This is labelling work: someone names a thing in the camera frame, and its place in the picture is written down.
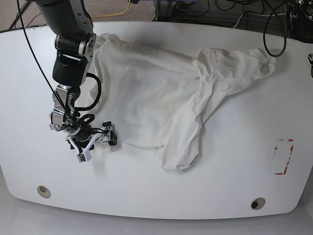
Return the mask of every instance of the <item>wrinkled fabric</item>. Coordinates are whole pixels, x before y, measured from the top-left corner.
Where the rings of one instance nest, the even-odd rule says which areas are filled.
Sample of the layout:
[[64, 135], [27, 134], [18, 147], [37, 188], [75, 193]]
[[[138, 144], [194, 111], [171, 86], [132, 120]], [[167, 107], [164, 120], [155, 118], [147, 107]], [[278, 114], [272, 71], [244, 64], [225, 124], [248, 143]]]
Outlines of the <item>wrinkled fabric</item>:
[[[223, 98], [274, 68], [275, 60], [259, 49], [203, 48], [192, 58], [101, 35], [90, 68], [102, 82], [93, 125], [110, 120], [118, 141], [156, 148], [164, 169], [184, 170], [198, 155], [202, 125]], [[91, 102], [96, 93], [94, 86]]]

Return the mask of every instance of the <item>white table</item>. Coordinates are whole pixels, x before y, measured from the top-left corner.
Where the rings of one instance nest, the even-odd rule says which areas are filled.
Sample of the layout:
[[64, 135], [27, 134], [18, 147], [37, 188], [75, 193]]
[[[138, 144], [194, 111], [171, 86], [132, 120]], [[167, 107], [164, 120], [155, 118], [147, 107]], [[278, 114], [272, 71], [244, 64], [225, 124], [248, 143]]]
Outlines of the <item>white table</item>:
[[[96, 23], [94, 32], [187, 55], [202, 47], [263, 48], [259, 33], [203, 25]], [[54, 34], [48, 27], [27, 34], [51, 75]], [[275, 36], [267, 41], [270, 48], [283, 43]], [[197, 163], [175, 174], [162, 170], [151, 151], [127, 145], [78, 164], [65, 133], [48, 126], [52, 94], [22, 31], [0, 34], [0, 43], [0, 165], [16, 198], [83, 212], [172, 219], [278, 214], [298, 204], [313, 165], [313, 81], [307, 61], [312, 45], [288, 40], [274, 74], [221, 104], [201, 132]], [[275, 175], [286, 158], [281, 147], [273, 156], [281, 138], [293, 139], [294, 148], [287, 173]], [[51, 191], [49, 199], [39, 196], [39, 185]], [[255, 211], [250, 204], [258, 197], [266, 204]]]

